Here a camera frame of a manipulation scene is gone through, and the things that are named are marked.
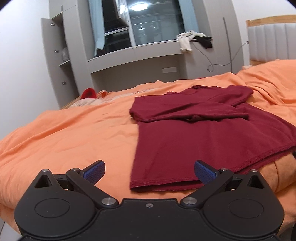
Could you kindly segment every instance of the window sill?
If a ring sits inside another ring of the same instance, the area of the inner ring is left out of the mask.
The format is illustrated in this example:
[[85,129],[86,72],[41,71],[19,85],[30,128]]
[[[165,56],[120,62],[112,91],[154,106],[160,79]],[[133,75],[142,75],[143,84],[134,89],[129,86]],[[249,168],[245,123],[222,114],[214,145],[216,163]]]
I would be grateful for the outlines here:
[[90,73],[142,59],[181,54],[178,40],[168,40],[111,52],[87,61]]

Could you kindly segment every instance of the orange bed sheet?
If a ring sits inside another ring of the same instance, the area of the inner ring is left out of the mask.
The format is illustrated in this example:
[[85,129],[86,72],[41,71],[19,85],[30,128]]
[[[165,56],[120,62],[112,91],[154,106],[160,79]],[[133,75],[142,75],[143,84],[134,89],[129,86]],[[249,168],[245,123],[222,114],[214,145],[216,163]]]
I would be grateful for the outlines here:
[[[47,111],[0,141],[0,216],[17,230],[13,210],[41,169],[54,174],[83,169],[98,159],[106,164],[96,184],[122,198],[182,199],[193,190],[136,193],[129,181],[138,126],[130,117],[135,96],[180,92],[192,85],[246,85],[254,90],[248,103],[296,125],[296,60],[273,61],[239,72],[200,80],[157,81],[109,93],[99,104]],[[285,210],[281,231],[296,221],[296,161],[289,154],[261,170]]]

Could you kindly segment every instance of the maroon shirt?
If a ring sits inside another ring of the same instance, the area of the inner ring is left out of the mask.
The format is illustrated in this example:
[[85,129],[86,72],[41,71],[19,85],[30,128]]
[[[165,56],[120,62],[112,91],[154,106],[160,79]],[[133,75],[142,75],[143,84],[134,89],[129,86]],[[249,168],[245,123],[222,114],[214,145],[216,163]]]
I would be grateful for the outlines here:
[[130,188],[197,188],[196,160],[246,173],[292,152],[296,127],[244,103],[252,93],[246,86],[193,86],[136,97],[130,114],[139,125],[139,139]]

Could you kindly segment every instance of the wooden headboard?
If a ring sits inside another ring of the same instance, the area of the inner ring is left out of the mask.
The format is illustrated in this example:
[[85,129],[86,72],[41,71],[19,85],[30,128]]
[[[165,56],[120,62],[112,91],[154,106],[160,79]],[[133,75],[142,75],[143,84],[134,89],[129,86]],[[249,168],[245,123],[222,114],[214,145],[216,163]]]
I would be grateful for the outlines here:
[[247,20],[250,64],[296,59],[296,15]]

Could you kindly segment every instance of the wall socket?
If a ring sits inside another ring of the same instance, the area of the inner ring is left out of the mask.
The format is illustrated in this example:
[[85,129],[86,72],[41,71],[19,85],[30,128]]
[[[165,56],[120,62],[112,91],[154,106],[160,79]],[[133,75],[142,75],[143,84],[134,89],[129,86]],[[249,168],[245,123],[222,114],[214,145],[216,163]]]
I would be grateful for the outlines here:
[[163,71],[163,74],[177,72],[177,67],[164,68],[162,69],[162,71]]

